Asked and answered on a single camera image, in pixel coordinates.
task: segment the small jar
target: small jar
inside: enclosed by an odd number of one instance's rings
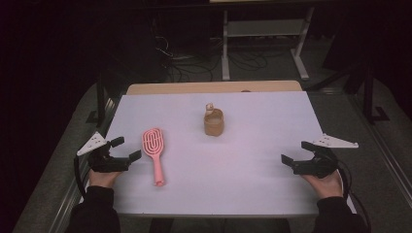
[[[212,103],[206,105],[204,127],[205,133],[209,136],[218,137],[223,133],[223,112],[220,109],[215,109]]]

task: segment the metal frame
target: metal frame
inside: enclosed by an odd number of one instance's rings
[[[303,44],[310,26],[310,21],[315,8],[311,7],[306,13],[304,20],[283,19],[283,20],[256,20],[256,21],[228,21],[227,11],[223,15],[223,55],[222,55],[222,79],[230,81],[230,72],[227,58],[227,38],[242,36],[278,36],[278,35],[299,35],[299,42],[294,49],[291,49],[292,58],[299,72],[300,78],[308,80],[309,75],[300,58]],[[300,30],[293,30],[294,26],[301,25]]]

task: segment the table leg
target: table leg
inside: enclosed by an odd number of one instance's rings
[[[299,72],[299,75],[303,80],[308,80],[309,75],[306,72],[306,69],[305,69],[305,66],[303,65],[302,59],[300,58],[300,52],[302,51],[303,44],[305,42],[306,35],[307,35],[308,29],[309,29],[310,20],[312,18],[312,14],[313,14],[314,10],[315,10],[315,8],[313,8],[313,7],[309,8],[309,10],[306,14],[306,18],[303,21],[302,29],[300,30],[299,43],[297,44],[295,49],[291,49],[294,64],[296,65],[297,71]]]
[[[229,61],[227,58],[227,11],[224,11],[224,16],[223,16],[222,72],[223,72],[223,75],[222,75],[223,81],[230,81]]]

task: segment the white tabletop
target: white tabletop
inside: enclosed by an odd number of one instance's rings
[[[224,132],[207,136],[205,105],[224,114]],[[142,134],[163,132],[165,186],[154,185]],[[313,153],[300,147],[322,135],[306,92],[195,93],[123,96],[107,140],[123,136],[114,157],[142,150],[115,184],[115,209],[144,216],[316,215],[312,187],[282,164]]]

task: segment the black sleeve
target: black sleeve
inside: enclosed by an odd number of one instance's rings
[[[328,197],[318,202],[319,215],[314,233],[366,233],[363,218],[352,214],[342,197]]]
[[[120,233],[118,213],[113,209],[111,188],[90,186],[85,201],[73,208],[66,233]]]

